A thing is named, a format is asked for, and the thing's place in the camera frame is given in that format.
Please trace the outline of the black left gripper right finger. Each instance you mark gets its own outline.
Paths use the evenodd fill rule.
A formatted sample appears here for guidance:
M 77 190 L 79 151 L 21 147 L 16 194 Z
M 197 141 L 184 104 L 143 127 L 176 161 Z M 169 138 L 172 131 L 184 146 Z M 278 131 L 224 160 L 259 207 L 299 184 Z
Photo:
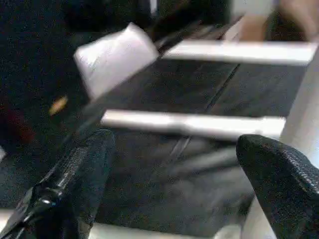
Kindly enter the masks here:
M 238 161 L 279 239 L 319 237 L 319 170 L 298 150 L 261 135 L 245 134 Z

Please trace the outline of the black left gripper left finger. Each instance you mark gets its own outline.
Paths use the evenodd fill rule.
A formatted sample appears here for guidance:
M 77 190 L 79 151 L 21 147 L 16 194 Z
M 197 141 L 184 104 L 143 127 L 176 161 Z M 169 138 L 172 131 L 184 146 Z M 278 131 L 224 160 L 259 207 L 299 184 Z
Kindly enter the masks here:
M 21 199 L 2 239 L 87 239 L 115 154 L 111 131 L 77 139 L 48 174 Z

